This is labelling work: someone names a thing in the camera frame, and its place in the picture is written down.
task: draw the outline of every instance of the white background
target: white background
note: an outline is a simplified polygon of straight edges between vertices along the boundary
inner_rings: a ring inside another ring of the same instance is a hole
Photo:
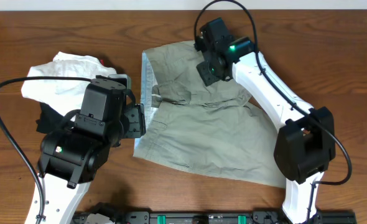
[[[0,11],[199,10],[211,0],[0,0]],[[248,9],[367,9],[367,0],[239,0]],[[211,9],[237,9],[219,2]]]

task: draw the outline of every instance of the brown tabletop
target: brown tabletop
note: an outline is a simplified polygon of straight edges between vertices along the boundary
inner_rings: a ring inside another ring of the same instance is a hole
[[[273,70],[316,108],[327,106],[335,131],[353,163],[342,186],[321,186],[317,206],[356,212],[367,223],[367,11],[253,11],[259,45]],[[193,39],[197,11],[0,12],[0,82],[24,77],[31,66],[52,61],[59,51],[92,55],[132,78],[139,98],[141,53],[160,45]],[[252,37],[241,11],[208,11],[237,36]],[[6,126],[36,163],[43,134],[35,131],[39,103],[23,99],[21,83],[0,92]],[[133,140],[111,150],[79,210],[98,202],[153,211],[250,211],[279,208],[284,189],[244,181],[204,177],[132,157]],[[345,176],[339,149],[324,180]],[[34,181],[0,130],[0,223],[23,223]]]

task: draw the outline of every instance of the wooden surface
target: wooden surface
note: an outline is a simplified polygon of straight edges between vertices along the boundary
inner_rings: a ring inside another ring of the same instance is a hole
[[[0,82],[24,77],[52,61],[58,51],[102,58],[124,70],[140,94],[141,53],[193,39],[195,11],[0,12]],[[274,71],[316,108],[327,106],[336,134],[353,163],[349,183],[321,186],[317,206],[353,209],[367,223],[367,11],[254,11],[259,44]],[[221,16],[238,36],[250,35],[240,11],[212,11],[200,24]],[[21,83],[2,90],[0,111],[10,132],[35,163],[43,134],[35,131],[38,102],[23,99]],[[187,174],[132,157],[133,141],[112,149],[82,200],[153,211],[248,211],[280,207],[284,190],[249,182]],[[324,180],[345,176],[337,149]],[[0,130],[0,223],[22,223],[34,182]]]

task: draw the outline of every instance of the crumpled white cloth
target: crumpled white cloth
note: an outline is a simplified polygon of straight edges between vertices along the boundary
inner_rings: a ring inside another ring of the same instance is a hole
[[[97,75],[108,77],[112,74],[116,74],[116,70],[103,66],[95,57],[59,52],[52,62],[31,67],[27,76],[92,79]],[[23,83],[21,92],[24,98],[46,103],[65,116],[69,111],[81,108],[88,84],[86,81],[75,80],[30,80]]]

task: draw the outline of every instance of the black cable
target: black cable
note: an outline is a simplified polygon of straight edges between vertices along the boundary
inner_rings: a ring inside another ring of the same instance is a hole
[[[15,79],[12,79],[12,80],[4,81],[4,82],[0,83],[0,89],[3,86],[6,86],[6,85],[11,84],[11,83],[29,81],[29,80],[78,80],[78,81],[88,81],[88,82],[91,81],[89,78],[79,78],[79,77],[24,77],[24,78],[15,78]],[[36,219],[37,219],[36,223],[39,224],[41,222],[41,219],[43,219],[43,217],[44,217],[44,205],[45,205],[44,191],[41,187],[40,179],[37,176],[37,173],[36,173],[35,169],[33,168],[33,165],[30,163],[29,159],[24,154],[23,150],[19,147],[19,145],[17,144],[15,139],[12,137],[12,135],[8,131],[7,127],[5,126],[4,122],[1,119],[1,116],[0,116],[0,128],[3,131],[3,133],[5,134],[5,136],[7,136],[8,140],[11,142],[11,144],[15,147],[16,151],[19,153],[19,155],[21,156],[21,158],[25,162],[26,166],[29,168],[30,173],[32,174],[32,176],[34,178],[34,182],[35,182],[35,184],[36,184],[36,186],[39,190],[40,211],[39,211],[39,214],[36,216]]]
[[[258,38],[257,38],[257,30],[256,30],[256,26],[255,26],[255,22],[254,22],[254,19],[253,17],[251,16],[251,14],[249,13],[249,11],[242,5],[240,4],[239,2],[237,1],[234,1],[234,0],[215,0],[215,1],[212,1],[210,3],[208,3],[199,13],[198,17],[196,18],[196,21],[195,21],[195,25],[194,25],[194,38],[196,40],[196,36],[197,36],[197,23],[198,23],[198,20],[200,18],[200,16],[204,13],[204,11],[209,7],[211,6],[212,4],[214,3],[217,3],[217,2],[222,2],[222,1],[226,1],[226,2],[231,2],[231,3],[234,3],[238,6],[240,6],[243,11],[247,14],[247,16],[249,17],[250,21],[251,21],[251,25],[253,27],[253,35],[254,35],[254,53],[255,53],[255,56],[256,56],[256,61],[257,61],[257,65],[261,71],[261,73],[264,75],[265,79],[268,81],[268,83],[273,87],[273,89],[275,89],[282,97],[283,99],[286,100],[286,102],[293,108],[295,109],[296,111],[298,111],[299,113],[301,113],[302,115],[304,115],[305,117],[308,117],[308,119],[310,120],[311,123],[313,123],[314,125],[316,125],[321,131],[324,131],[326,134],[328,134],[334,141],[335,143],[338,145],[338,147],[341,149],[345,159],[346,159],[346,163],[348,165],[348,172],[346,173],[346,177],[341,180],[341,181],[337,181],[337,182],[330,182],[330,181],[314,181],[312,183],[312,190],[311,190],[311,196],[310,196],[310,202],[309,202],[309,207],[308,207],[308,214],[307,214],[307,223],[310,219],[310,209],[311,209],[311,206],[312,206],[312,200],[313,200],[313,197],[314,197],[314,190],[316,188],[316,184],[325,184],[325,185],[341,185],[341,184],[344,184],[346,183],[350,178],[351,178],[351,175],[352,175],[352,163],[351,163],[351,159],[346,151],[346,149],[344,148],[343,144],[329,131],[327,130],[321,123],[319,123],[317,120],[313,119],[313,117],[309,116],[308,113],[306,113],[304,110],[302,110],[301,108],[299,108],[297,106],[297,103],[291,101],[291,99],[286,95],[284,94],[276,85],[274,82],[272,82],[272,80],[269,78],[268,74],[265,72],[265,68],[262,67],[261,65],[261,62],[259,61],[259,49],[258,49]]]

